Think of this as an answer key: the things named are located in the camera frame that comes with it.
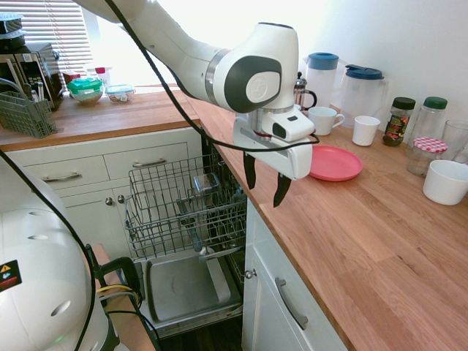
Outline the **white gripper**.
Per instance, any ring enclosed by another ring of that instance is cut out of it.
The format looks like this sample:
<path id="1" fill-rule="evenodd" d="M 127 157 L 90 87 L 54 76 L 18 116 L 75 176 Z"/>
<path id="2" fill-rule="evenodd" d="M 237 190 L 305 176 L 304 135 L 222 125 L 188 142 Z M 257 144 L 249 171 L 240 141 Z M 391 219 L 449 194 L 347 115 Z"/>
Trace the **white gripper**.
<path id="1" fill-rule="evenodd" d="M 233 125 L 233 143 L 242 148 L 266 150 L 244 153 L 244 172 L 249 189 L 253 189 L 256 184 L 255 159 L 278 172 L 277 188 L 273 196 L 274 208 L 283 201 L 292 180 L 304 178 L 310 172 L 312 144 L 307 137 L 293 142 L 283 141 L 275 136 L 265 140 L 252 131 L 246 116 L 239 116 Z"/>

